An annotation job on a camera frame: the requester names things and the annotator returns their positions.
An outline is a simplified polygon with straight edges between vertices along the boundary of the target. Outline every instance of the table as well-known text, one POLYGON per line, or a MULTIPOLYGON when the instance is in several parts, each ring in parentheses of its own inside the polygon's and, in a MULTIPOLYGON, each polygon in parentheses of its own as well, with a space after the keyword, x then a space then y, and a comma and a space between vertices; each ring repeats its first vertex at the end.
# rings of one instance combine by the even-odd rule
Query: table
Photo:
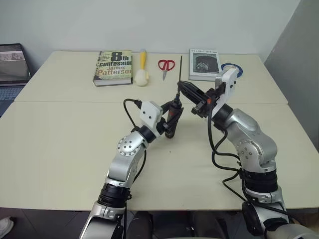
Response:
MULTIPOLYGON (((137 85, 96 87, 92 78, 98 52, 57 51, 47 59, 15 99, 16 102, 122 102, 124 98, 164 103, 177 91, 181 54, 147 55, 146 70, 150 81, 146 87, 137 85), (158 60, 172 59, 173 70, 162 80, 158 60)), ((182 80, 188 80, 188 54, 183 55, 182 80)), ((236 93, 229 103, 287 104, 287 100, 265 68, 258 55, 220 55, 221 63, 240 65, 244 74, 238 79, 236 93)), ((139 67, 139 55, 133 55, 133 76, 139 67)), ((215 87, 212 82, 192 81, 203 91, 215 87)), ((183 102, 189 102, 184 96, 183 102)))
MULTIPOLYGON (((319 155, 289 106, 230 105, 251 115, 276 142, 287 208, 318 207, 319 155)), ((240 210, 240 199, 221 184, 232 173, 211 163, 207 123, 190 112, 193 104, 184 107, 175 137, 149 147, 128 209, 240 210)), ((134 105, 129 110, 138 119, 134 105)), ((90 210, 117 142, 131 128, 121 103, 14 102, 0 118, 1 207, 90 210)), ((213 137, 216 142, 221 134, 214 130, 213 137)), ((220 151, 235 152, 229 142, 220 151)), ((237 166, 232 158, 217 160, 237 166)), ((239 179, 229 185, 240 192, 239 179)))

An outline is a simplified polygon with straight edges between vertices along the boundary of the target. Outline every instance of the yellow brush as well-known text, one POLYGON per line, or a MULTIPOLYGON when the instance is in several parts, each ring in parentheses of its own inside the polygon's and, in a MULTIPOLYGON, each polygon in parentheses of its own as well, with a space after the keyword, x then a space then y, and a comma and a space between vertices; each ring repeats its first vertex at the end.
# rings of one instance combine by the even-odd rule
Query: yellow brush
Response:
POLYGON ((144 70, 146 62, 146 51, 143 49, 140 52, 140 69, 136 72, 134 81, 138 86, 145 86, 149 80, 149 73, 144 70))

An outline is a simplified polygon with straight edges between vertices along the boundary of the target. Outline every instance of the gray wall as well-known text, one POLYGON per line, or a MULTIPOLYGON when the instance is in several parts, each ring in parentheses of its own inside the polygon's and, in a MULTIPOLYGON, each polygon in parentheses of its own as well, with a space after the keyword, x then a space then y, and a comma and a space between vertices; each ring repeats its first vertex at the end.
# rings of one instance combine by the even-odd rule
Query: gray wall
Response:
POLYGON ((318 150, 318 0, 302 0, 300 2, 273 51, 268 56, 265 65, 285 94, 291 109, 318 150))
POLYGON ((55 50, 257 53, 263 61, 300 0, 0 0, 0 44, 38 69, 55 50))

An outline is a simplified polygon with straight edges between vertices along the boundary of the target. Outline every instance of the book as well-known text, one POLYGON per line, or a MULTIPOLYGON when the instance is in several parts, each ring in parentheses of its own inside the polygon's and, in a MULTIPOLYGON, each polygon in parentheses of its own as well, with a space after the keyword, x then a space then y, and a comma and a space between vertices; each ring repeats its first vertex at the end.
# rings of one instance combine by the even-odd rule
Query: book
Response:
POLYGON ((93 77, 95 86, 132 84, 132 52, 101 51, 93 77))
POLYGON ((189 50, 189 79, 194 81, 215 81, 221 73, 217 51, 189 50))

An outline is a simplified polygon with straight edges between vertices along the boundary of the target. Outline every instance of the scissors handle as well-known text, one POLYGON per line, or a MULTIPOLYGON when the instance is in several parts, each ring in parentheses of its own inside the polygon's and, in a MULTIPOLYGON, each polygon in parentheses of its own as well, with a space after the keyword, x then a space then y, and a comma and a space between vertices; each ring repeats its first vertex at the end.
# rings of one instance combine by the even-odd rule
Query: scissors handle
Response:
POLYGON ((175 62, 173 60, 159 60, 158 65, 162 71, 170 71, 171 69, 174 68, 175 62))

